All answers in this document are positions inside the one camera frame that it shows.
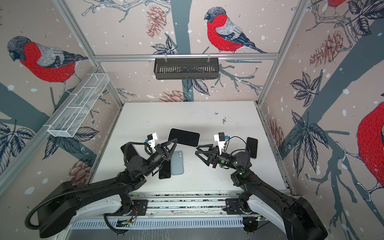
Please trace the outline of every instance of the black screen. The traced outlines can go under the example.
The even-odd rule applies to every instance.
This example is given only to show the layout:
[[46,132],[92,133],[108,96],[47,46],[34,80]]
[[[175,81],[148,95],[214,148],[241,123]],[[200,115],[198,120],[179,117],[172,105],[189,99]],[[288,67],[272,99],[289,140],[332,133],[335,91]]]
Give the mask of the black screen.
[[170,161],[164,160],[159,170],[159,179],[170,178]]
[[178,139],[177,144],[197,147],[199,145],[200,134],[197,132],[189,132],[185,130],[172,128],[169,132],[168,141],[174,138]]
[[257,156],[257,143],[258,143],[257,139],[254,139],[251,137],[247,138],[247,146],[249,147],[251,158],[256,158]]
[[[123,146],[120,147],[122,153],[124,154],[124,148],[125,148],[125,145],[124,144]],[[139,155],[137,152],[136,152],[136,149],[133,147],[133,145],[129,145],[128,146],[128,151],[127,151],[127,161],[129,162],[131,160],[132,157],[136,156],[136,155]]]

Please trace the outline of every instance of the white table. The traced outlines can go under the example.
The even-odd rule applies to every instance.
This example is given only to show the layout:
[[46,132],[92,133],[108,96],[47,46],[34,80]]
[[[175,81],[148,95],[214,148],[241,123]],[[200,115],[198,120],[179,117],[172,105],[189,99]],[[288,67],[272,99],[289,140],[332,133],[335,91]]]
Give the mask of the white table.
[[[227,136],[258,139],[257,159],[251,159],[250,168],[272,187],[285,190],[283,179],[272,154],[254,102],[182,102],[182,103],[126,103],[108,142],[92,182],[115,177],[125,169],[120,147],[127,142],[144,142],[147,135],[156,132],[157,143],[168,140],[171,128],[200,133],[200,145],[217,144],[214,135],[224,132]],[[227,152],[244,148],[245,144],[233,138]],[[136,145],[144,158],[144,146]],[[233,169],[207,167],[197,156],[196,149],[178,145],[183,151],[184,174],[159,179],[158,174],[146,177],[147,182],[133,194],[217,194],[238,193],[230,178]]]

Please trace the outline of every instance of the red breast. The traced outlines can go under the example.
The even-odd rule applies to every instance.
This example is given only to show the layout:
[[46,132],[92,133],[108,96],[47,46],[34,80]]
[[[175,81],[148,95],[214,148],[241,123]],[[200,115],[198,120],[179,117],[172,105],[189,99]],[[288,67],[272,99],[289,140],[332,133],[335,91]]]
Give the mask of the red breast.
[[212,43],[212,45],[214,45],[220,51],[236,51],[237,49],[241,48],[243,45],[225,40],[216,32],[216,28],[224,26],[226,22],[227,22],[227,15],[225,14],[218,15],[213,20],[212,23],[207,22],[208,39]]
[[377,181],[384,185],[384,145],[381,136],[384,125],[384,102],[380,103],[359,124],[359,156]]
[[25,61],[20,61],[26,66],[36,77],[47,82],[65,82],[74,74],[75,63],[59,68],[44,68],[37,64],[41,57],[41,52],[36,43],[31,42],[24,47]]
[[340,4],[342,4],[345,1],[346,0],[328,0],[328,6],[330,6],[330,7],[337,7],[337,6],[339,6]]

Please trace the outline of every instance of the bird head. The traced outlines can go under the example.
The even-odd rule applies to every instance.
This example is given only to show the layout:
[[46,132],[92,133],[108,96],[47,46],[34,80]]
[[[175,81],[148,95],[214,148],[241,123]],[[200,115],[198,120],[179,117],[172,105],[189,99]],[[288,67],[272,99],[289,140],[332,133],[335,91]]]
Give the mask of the bird head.
[[24,47],[28,43],[30,43],[31,40],[29,38],[26,38],[24,36],[17,36],[11,39],[8,42],[8,51],[9,56],[12,58],[12,60],[20,59],[21,61],[25,61],[25,54],[24,54]]
[[214,19],[221,14],[224,14],[224,15],[227,14],[224,8],[213,7],[207,11],[207,14],[204,17],[204,20],[208,20],[210,23],[212,23]]

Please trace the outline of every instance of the white wire basket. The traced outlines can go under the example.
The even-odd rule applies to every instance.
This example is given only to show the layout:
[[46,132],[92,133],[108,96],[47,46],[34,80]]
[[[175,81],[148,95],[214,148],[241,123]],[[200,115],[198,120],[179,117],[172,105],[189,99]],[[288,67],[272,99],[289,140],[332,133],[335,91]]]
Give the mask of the white wire basket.
[[84,86],[73,94],[74,97],[68,106],[49,127],[48,132],[54,137],[73,137],[109,83],[105,73],[93,73],[88,76]]

